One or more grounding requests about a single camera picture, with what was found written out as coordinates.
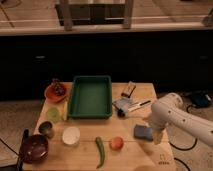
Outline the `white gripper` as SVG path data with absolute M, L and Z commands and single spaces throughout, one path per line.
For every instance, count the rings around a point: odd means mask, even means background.
M 166 127 L 166 121 L 155 116 L 150 116 L 148 118 L 148 124 L 154 131 L 152 133 L 154 144 L 155 145 L 160 144 L 163 138 L 162 132 Z

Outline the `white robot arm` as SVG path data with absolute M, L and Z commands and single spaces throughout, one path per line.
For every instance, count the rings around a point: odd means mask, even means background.
M 155 100 L 151 105 L 149 126 L 161 132 L 167 123 L 174 124 L 213 148 L 213 122 L 183 111 L 182 105 L 183 100 L 177 93 L 168 93 Z

